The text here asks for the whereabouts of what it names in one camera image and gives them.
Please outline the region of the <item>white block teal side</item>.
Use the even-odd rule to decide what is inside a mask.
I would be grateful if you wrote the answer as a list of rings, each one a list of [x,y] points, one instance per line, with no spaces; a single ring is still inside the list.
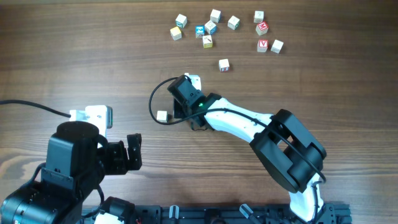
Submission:
[[[157,116],[156,116],[156,120],[162,123],[167,123],[168,122],[168,112],[167,111],[158,111],[157,112]]]

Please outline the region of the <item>hammer picture yellow block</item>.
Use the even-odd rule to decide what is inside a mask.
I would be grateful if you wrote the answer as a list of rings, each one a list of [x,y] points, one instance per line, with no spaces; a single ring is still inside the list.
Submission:
[[[211,48],[213,46],[213,40],[211,35],[204,35],[202,37],[202,42],[203,42],[203,48]]]

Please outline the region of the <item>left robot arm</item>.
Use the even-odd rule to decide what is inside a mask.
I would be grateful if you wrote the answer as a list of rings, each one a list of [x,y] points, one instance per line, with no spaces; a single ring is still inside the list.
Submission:
[[[3,201],[2,223],[77,223],[83,202],[107,175],[124,175],[142,166],[142,136],[127,143],[108,142],[99,129],[83,121],[58,125],[46,161],[33,177]]]

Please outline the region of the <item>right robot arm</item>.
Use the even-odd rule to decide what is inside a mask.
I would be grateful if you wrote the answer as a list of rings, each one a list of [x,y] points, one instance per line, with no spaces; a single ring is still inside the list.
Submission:
[[[318,220],[323,200],[318,185],[326,150],[289,111],[276,114],[238,107],[220,95],[205,96],[185,75],[168,86],[185,119],[215,131],[230,133],[249,143],[269,175],[290,195],[290,210],[302,221]]]

